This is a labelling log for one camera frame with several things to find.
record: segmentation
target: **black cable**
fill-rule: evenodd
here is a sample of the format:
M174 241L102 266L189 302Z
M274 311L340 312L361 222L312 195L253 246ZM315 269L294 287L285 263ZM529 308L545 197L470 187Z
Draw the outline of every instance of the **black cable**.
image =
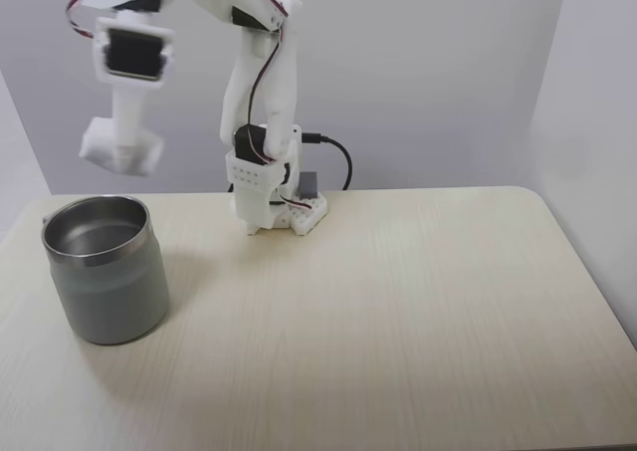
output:
M304 132L301 141L309 144L331 144L340 149L347 160L347 180L345 180L345 185L342 187L342 190L347 190L349 188L349 183L351 182L353 164L351 162L351 156L349 155L349 152L347 152L345 146L331 137L327 137L326 135L318 134L316 132Z

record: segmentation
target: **stainless steel mug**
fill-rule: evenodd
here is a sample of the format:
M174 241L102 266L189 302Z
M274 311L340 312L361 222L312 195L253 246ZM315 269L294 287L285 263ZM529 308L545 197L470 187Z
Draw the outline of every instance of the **stainless steel mug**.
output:
M92 197L45 219L42 240L71 328L97 344L152 330L168 310L168 285L146 206Z

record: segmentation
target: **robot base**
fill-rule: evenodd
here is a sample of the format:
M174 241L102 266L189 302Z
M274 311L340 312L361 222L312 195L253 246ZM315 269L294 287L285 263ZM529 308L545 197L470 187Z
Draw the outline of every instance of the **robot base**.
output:
M295 202L302 202L310 205L312 210L295 207L292 205L281 206L286 208L275 221L274 229L292 229L299 236L308 235L321 222L322 218L327 215L327 199L319 194L316 199L302 200L294 197ZM248 235L256 235L261 227L246 223L246 231Z

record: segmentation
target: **metal cup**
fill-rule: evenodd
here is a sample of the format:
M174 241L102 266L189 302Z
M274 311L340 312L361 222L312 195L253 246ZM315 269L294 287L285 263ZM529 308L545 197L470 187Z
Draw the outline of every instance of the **metal cup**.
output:
M152 330L168 310L168 285L146 206L92 197L45 219L42 241L71 328L96 344Z

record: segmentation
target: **wire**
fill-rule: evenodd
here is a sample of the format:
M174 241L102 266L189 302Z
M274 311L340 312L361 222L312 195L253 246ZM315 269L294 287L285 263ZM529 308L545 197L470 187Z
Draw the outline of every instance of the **wire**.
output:
M71 27L75 30L76 33L84 36L85 38L93 38L94 34L89 31L89 30L85 30L84 28L81 28L80 25L78 25L75 21L73 21L73 19L71 18L71 10L73 10L78 3L80 3L80 1L82 0L71 0L69 2L69 4L67 5L67 9L65 11L65 14L67 15L67 19L69 20L69 23L71 24Z
M345 160L347 161L347 179L345 180L345 185L342 186L342 190L347 190L349 188L349 183L351 182L351 175L353 173L353 164L351 162L351 156L349 155L349 152L347 152L347 149L345 149L345 146L342 145L340 142L332 139L331 137L327 137L326 135L322 135L320 137L320 142L335 145L336 147L340 149L340 151L345 156Z
M272 54L268 58L268 61L266 61L266 64L259 72L259 75L257 76L257 80L255 81L255 84L252 86L252 90L250 91L250 101L248 103L248 140L250 141L250 147L252 147L252 151L255 153L255 155L259 157L262 161L264 161L266 164L270 164L271 162L274 161L274 159L272 157L268 157L265 154L262 155L259 152L257 152L257 148L255 147L255 144L252 141L252 134L250 132L250 125L252 124L252 107L254 105L255 95L257 93L257 88L259 87L259 83L261 82L263 77L266 75L268 68L270 68L270 65L272 64L275 57L277 56L277 52L279 51L279 49L281 48L281 45L283 44L283 38L284 38L284 30L283 30L283 27L281 27L281 29L279 30L279 42L277 43L277 46L275 46L275 49L273 50Z
M283 7L281 3L279 3L277 0L270 0L270 1L272 2L273 5L277 7L277 9L281 12L283 16L288 18L288 12L286 11L286 9Z
M292 205L293 207L298 207L300 209L312 210L312 206L309 204L304 204L303 202L296 202L294 200L286 199L283 195L281 195L281 192L279 191L279 189L277 189L277 193L279 194L279 197L281 197L281 200L283 200L288 205Z
M340 151L345 156L345 159L347 160L347 180L345 180L345 185L342 187L342 190L347 190L349 188L349 183L351 182L351 174L353 172L351 156L349 155L349 152L347 152L347 149L337 140L334 140L331 137L327 137L326 135L322 135L317 132L304 132L301 136L301 141L303 144L332 144L340 149Z

